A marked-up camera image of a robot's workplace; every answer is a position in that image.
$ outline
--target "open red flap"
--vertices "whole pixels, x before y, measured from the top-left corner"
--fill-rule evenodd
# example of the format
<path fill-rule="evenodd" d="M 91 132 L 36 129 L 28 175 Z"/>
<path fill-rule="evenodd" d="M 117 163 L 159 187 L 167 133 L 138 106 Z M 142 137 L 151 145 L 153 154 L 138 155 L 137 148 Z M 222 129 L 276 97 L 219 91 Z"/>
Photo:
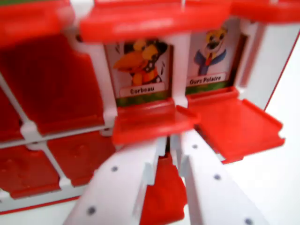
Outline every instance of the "open red flap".
<path fill-rule="evenodd" d="M 72 24 L 68 0 L 49 0 L 0 7 L 0 47 L 29 38 L 58 34 Z"/>
<path fill-rule="evenodd" d="M 209 144 L 226 159 L 282 145 L 282 123 L 238 95 L 235 88 L 225 88 L 187 96 L 188 108 L 201 116 L 199 126 Z"/>
<path fill-rule="evenodd" d="M 143 105 L 119 108 L 115 120 L 112 142 L 129 144 L 160 136 L 178 134 L 193 129 L 200 122 L 197 113 L 175 107 L 170 98 Z"/>

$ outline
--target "closed red flap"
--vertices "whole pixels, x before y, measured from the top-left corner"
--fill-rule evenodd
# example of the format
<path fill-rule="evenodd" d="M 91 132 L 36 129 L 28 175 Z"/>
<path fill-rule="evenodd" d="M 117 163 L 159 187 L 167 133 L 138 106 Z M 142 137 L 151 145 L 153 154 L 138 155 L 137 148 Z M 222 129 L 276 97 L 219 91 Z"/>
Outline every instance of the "closed red flap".
<path fill-rule="evenodd" d="M 58 34 L 75 18 L 68 0 L 0 7 L 0 47 L 30 38 Z"/>
<path fill-rule="evenodd" d="M 261 23 L 298 23 L 300 1 L 233 0 L 232 14 Z"/>

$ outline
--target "white surface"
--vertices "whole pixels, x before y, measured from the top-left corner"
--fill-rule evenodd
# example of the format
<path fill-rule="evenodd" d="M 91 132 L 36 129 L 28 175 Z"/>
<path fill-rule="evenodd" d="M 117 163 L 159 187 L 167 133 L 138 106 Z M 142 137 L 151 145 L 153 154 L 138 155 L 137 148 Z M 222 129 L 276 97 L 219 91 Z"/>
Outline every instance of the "white surface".
<path fill-rule="evenodd" d="M 180 156 L 192 225 L 268 224 L 197 131 L 184 132 L 179 140 L 174 148 Z"/>
<path fill-rule="evenodd" d="M 155 180 L 166 137 L 131 144 L 113 154 L 94 173 L 65 225 L 138 225 L 147 185 Z M 87 211 L 93 208 L 95 213 Z"/>
<path fill-rule="evenodd" d="M 282 147 L 253 154 L 226 165 L 242 191 L 271 225 L 300 224 L 300 41 L 292 53 L 267 112 L 283 122 Z M 75 201 L 0 216 L 4 225 L 61 225 Z M 174 223 L 187 225 L 186 218 Z"/>

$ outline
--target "red plastic door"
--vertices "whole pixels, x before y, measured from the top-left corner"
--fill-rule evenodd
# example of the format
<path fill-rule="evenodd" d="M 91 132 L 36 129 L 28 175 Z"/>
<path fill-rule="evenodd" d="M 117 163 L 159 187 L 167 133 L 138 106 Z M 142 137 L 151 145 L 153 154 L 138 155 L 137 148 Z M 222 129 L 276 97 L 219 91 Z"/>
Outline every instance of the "red plastic door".
<path fill-rule="evenodd" d="M 49 140 L 48 146 L 74 186 L 87 184 L 98 167 L 113 153 L 111 137 L 99 131 Z"/>
<path fill-rule="evenodd" d="M 90 57 L 72 50 L 63 35 L 0 50 L 0 71 L 42 134 L 104 123 Z"/>
<path fill-rule="evenodd" d="M 188 96 L 188 108 L 201 116 L 199 127 L 213 149 L 227 162 L 280 146 L 282 124 L 247 100 L 235 88 Z"/>
<path fill-rule="evenodd" d="M 43 151 L 25 146 L 0 150 L 0 188 L 12 198 L 59 190 L 59 180 Z"/>
<path fill-rule="evenodd" d="M 114 144 L 129 144 L 193 129 L 197 113 L 175 106 L 173 100 L 120 108 L 113 128 Z"/>

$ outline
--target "plastic rivet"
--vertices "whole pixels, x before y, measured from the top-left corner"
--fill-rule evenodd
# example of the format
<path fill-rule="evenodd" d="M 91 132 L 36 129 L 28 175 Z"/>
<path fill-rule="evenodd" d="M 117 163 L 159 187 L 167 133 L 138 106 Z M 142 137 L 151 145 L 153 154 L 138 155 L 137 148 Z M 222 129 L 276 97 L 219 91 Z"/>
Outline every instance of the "plastic rivet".
<path fill-rule="evenodd" d="M 116 172 L 117 170 L 118 170 L 118 167 L 117 167 L 117 166 L 112 167 L 112 171 L 113 171 L 113 172 Z"/>
<path fill-rule="evenodd" d="M 76 40 L 77 40 L 78 42 L 83 42 L 83 38 L 82 38 L 81 35 L 79 35 L 79 34 L 76 35 Z"/>
<path fill-rule="evenodd" d="M 216 174 L 216 175 L 214 176 L 214 178 L 215 178 L 216 180 L 220 180 L 220 179 L 221 179 L 221 176 L 220 176 L 219 174 Z"/>
<path fill-rule="evenodd" d="M 245 219 L 245 224 L 252 225 L 253 221 L 251 219 L 247 218 L 247 219 Z"/>
<path fill-rule="evenodd" d="M 93 215 L 95 212 L 96 212 L 96 208 L 94 206 L 89 207 L 87 210 L 89 216 Z"/>

